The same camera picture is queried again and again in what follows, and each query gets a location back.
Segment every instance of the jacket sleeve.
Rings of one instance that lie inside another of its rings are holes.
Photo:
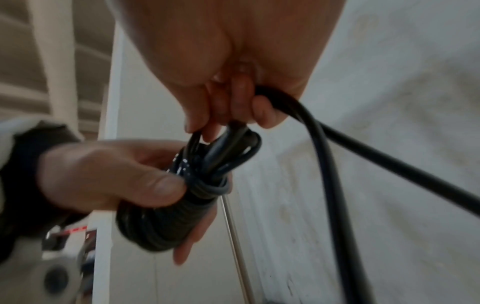
[[[43,238],[54,226],[87,216],[51,204],[36,182],[45,151],[80,140],[66,125],[44,116],[0,123],[0,262],[8,258],[17,238]]]

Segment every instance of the hand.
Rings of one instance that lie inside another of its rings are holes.
[[[121,199],[143,207],[163,207],[181,199],[184,180],[158,168],[170,166],[185,144],[177,141],[98,141],[65,144],[39,161],[37,182],[46,198],[59,207],[89,213],[116,210]],[[173,260],[183,264],[217,215],[217,206],[175,248]]]
[[[235,119],[278,125],[255,96],[268,85],[300,98],[344,0],[109,0],[150,70],[178,99],[185,130],[213,140]]]

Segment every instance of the bundled black cord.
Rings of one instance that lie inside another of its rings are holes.
[[[374,303],[358,254],[342,186],[327,138],[378,166],[401,176],[480,217],[480,198],[424,171],[360,143],[317,121],[295,98],[279,90],[259,86],[256,95],[303,123],[312,140],[323,179],[333,250],[348,304]],[[150,251],[163,251],[181,244],[191,229],[226,194],[226,175],[252,158],[261,146],[260,136],[244,124],[232,123],[210,145],[200,144],[200,132],[173,160],[170,171],[185,178],[188,191],[182,200],[164,208],[140,208],[120,204],[116,221],[122,234]]]

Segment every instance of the white wall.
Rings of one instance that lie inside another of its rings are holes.
[[[119,29],[115,34],[108,95],[108,138],[188,138],[183,132],[184,115],[179,104],[150,74]],[[150,254],[127,242],[111,216],[106,215],[103,221],[110,221],[111,225],[110,240],[102,244],[102,251],[111,254],[105,261],[110,273],[109,280],[108,273],[102,273],[103,288],[98,288],[102,290],[102,299],[96,302],[94,298],[95,304],[244,302],[221,212],[182,267],[174,266],[171,252]]]
[[[321,121],[480,194],[480,2],[349,1],[302,102]],[[315,155],[292,119],[234,174],[269,300],[338,303]],[[480,221],[332,145],[378,303],[479,303]]]

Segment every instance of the metal strip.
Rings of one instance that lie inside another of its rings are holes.
[[[233,258],[235,259],[235,265],[238,272],[238,278],[240,279],[241,290],[243,292],[243,298],[246,304],[255,304],[254,293],[252,284],[247,272],[247,266],[245,265],[245,259],[240,247],[237,231],[235,230],[234,220],[232,218],[229,209],[229,200],[225,195],[220,197],[221,208],[225,217],[225,223],[228,230],[228,237],[230,239],[231,250],[233,252]]]

